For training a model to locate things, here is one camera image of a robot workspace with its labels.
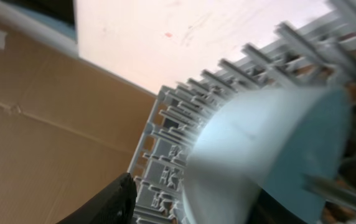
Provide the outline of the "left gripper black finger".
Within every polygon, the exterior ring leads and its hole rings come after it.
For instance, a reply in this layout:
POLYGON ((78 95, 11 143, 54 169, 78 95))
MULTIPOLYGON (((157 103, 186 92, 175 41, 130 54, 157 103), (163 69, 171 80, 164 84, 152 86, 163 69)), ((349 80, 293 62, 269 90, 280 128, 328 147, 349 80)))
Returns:
POLYGON ((130 224, 136 197, 136 183, 125 172, 57 224, 130 224))

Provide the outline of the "light blue bowl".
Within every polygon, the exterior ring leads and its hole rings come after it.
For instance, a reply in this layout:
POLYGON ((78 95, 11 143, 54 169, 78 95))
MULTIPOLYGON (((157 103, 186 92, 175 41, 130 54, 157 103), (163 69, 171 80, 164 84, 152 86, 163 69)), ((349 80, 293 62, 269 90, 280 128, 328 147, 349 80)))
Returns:
POLYGON ((245 223, 261 192, 305 223, 325 201, 306 175, 333 179, 351 124, 343 88, 246 91, 225 103, 187 157, 183 204, 191 223, 245 223))

